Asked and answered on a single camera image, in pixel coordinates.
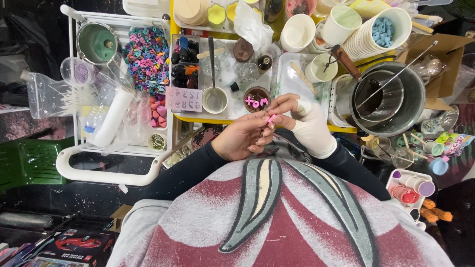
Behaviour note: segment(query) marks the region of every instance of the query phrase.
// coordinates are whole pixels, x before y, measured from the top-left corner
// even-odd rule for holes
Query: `hand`
[[[282,115],[288,111],[292,117]],[[335,151],[337,142],[317,103],[303,101],[296,94],[285,94],[271,102],[267,114],[277,114],[272,122],[291,130],[312,156],[324,159]]]
[[[244,115],[233,121],[211,141],[214,151],[227,161],[238,161],[252,153],[261,153],[272,142],[275,124],[268,123],[265,111]]]

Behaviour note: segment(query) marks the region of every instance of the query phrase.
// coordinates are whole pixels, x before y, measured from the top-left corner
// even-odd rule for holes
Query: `black sleeve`
[[[388,190],[384,184],[374,176],[369,170],[361,166],[360,163],[340,144],[335,152],[326,159],[312,157],[315,166],[318,166],[329,173],[342,178],[383,201],[390,200]]]
[[[142,199],[175,200],[228,163],[211,146],[202,146],[188,157],[161,172],[145,189]]]

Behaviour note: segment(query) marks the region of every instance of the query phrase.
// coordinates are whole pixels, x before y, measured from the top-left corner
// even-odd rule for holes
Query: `red toy car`
[[[85,236],[83,238],[67,238],[62,237],[56,240],[56,246],[59,249],[63,250],[74,250],[78,247],[81,248],[96,248],[100,247],[102,243],[94,238],[90,238],[90,236]]]

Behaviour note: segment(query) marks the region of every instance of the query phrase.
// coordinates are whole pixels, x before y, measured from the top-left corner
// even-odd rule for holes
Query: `green plastic chair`
[[[74,146],[62,140],[17,139],[0,144],[0,191],[28,184],[67,184],[56,170],[58,153]]]

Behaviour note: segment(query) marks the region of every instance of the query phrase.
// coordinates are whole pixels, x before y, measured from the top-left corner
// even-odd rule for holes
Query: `white plastic cart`
[[[73,46],[74,32],[77,32],[81,23],[85,22],[100,22],[112,27],[119,38],[119,42],[124,47],[129,42],[129,31],[133,27],[144,26],[161,26],[162,14],[158,14],[160,18],[138,17],[138,16],[126,16],[106,13],[95,12],[81,12],[72,9],[67,5],[61,6],[61,12],[69,17],[69,54],[71,57],[77,57],[74,55]],[[129,145],[127,148],[114,152],[114,154],[123,154],[131,156],[145,156],[155,158],[150,166],[150,170],[145,175],[127,174],[127,173],[115,173],[115,172],[97,172],[87,170],[77,170],[69,165],[69,158],[76,153],[80,152],[96,152],[101,153],[103,150],[97,147],[89,146],[86,144],[87,137],[81,136],[81,126],[79,120],[80,114],[74,115],[74,132],[75,132],[75,146],[66,148],[61,151],[56,159],[56,168],[58,172],[67,179],[74,181],[91,181],[91,182],[103,182],[125,185],[143,186],[152,182],[158,175],[162,162],[172,155],[177,149],[181,148],[187,141],[190,140],[197,132],[202,128],[195,131],[193,123],[187,123],[176,118],[171,111],[167,112],[167,127],[157,128],[156,132],[167,135],[167,150],[154,152],[151,151],[146,143],[138,143]],[[187,133],[181,133],[181,124],[189,124]]]

